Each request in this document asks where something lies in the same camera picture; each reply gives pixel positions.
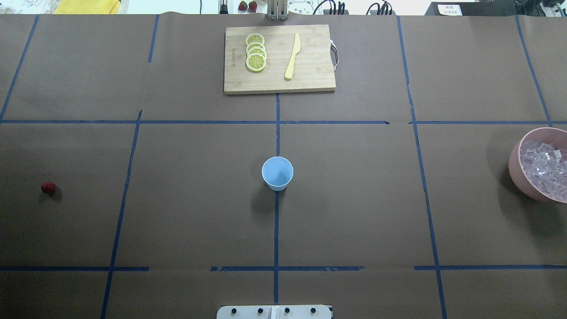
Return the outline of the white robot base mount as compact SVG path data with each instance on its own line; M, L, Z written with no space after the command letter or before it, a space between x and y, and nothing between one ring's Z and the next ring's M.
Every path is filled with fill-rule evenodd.
M332 307L308 305L231 305L222 306L217 319L332 319Z

